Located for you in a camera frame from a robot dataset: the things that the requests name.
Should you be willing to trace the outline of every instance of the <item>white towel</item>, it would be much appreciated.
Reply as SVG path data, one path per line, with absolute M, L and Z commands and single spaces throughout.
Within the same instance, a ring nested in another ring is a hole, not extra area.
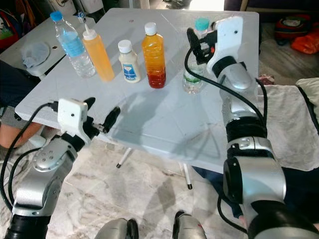
M 306 102 L 295 86 L 265 86 L 268 95 L 267 129 L 282 167 L 310 171 L 319 167 L 319 135 Z M 258 91 L 261 112 L 264 101 Z

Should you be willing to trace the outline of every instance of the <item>yellow squeeze bottle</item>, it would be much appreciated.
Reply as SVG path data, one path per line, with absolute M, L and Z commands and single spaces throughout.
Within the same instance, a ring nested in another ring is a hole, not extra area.
M 111 81 L 115 75 L 101 36 L 95 30 L 89 29 L 86 24 L 85 29 L 83 43 L 95 69 L 103 81 Z

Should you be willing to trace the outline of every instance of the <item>white table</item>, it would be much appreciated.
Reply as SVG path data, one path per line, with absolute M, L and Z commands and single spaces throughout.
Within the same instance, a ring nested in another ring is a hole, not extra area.
M 77 30 L 79 36 L 82 36 L 82 32 L 85 30 L 85 27 L 84 24 L 79 22 L 76 16 L 67 16 L 65 17 L 65 20 L 72 24 L 72 26 Z M 88 24 L 89 27 L 93 27 L 95 25 L 95 21 L 93 18 L 87 17 L 86 24 Z M 40 65 L 26 68 L 22 62 L 21 50 L 25 46 L 39 41 L 48 45 L 50 55 Z M 64 55 L 65 52 L 55 37 L 54 22 L 51 18 L 48 18 L 1 53 L 0 60 L 15 68 L 25 70 L 33 76 L 38 76 L 40 79 L 43 79 L 45 77 L 44 73 L 57 63 Z
M 107 46 L 115 79 L 109 83 L 102 82 L 98 75 L 81 79 L 64 58 L 16 107 L 16 112 L 26 120 L 40 104 L 51 100 L 95 97 L 96 102 L 89 110 L 95 122 L 103 122 L 113 107 L 121 107 L 113 129 L 108 135 L 100 134 L 100 139 L 112 139 L 127 147 L 222 172 L 227 139 L 219 90 L 206 85 L 200 94 L 189 95 L 183 91 L 182 76 L 184 57 L 189 48 L 187 28 L 193 27 L 199 16 L 216 21 L 232 15 L 244 18 L 239 61 L 244 61 L 248 71 L 257 77 L 257 13 L 114 8 L 94 28 Z M 164 37 L 166 85 L 162 89 L 149 86 L 144 67 L 141 42 L 145 35 L 144 24 L 149 21 L 157 23 L 158 32 Z M 118 61 L 117 44 L 123 39 L 132 42 L 139 57 L 143 77 L 137 84 L 124 80 Z M 40 111 L 34 121 L 59 128 L 57 115 L 50 109 Z

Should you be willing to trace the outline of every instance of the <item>orange juice bottle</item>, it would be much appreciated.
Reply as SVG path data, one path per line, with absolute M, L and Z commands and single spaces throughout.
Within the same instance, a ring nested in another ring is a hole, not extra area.
M 146 36 L 142 42 L 146 72 L 152 88 L 163 88 L 166 81 L 164 39 L 157 34 L 156 24 L 145 24 Z
M 86 31 L 83 33 L 83 43 L 96 71 L 103 81 L 111 81 L 114 78 L 114 72 L 101 36 L 98 35 L 95 30 L 89 29 L 86 24 L 85 29 Z

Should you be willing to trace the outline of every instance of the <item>white bottle cap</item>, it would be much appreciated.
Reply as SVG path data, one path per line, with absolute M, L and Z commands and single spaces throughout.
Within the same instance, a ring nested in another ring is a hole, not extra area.
M 93 29 L 89 29 L 89 27 L 87 26 L 87 24 L 85 24 L 85 29 L 86 31 L 83 32 L 83 38 L 86 41 L 90 41 L 93 40 L 95 37 L 98 36 L 98 34 L 96 33 L 95 30 Z
M 118 44 L 121 53 L 129 53 L 132 50 L 132 43 L 129 40 L 122 40 Z
M 149 22 L 145 24 L 145 33 L 148 36 L 153 36 L 158 32 L 156 29 L 156 23 L 155 22 Z

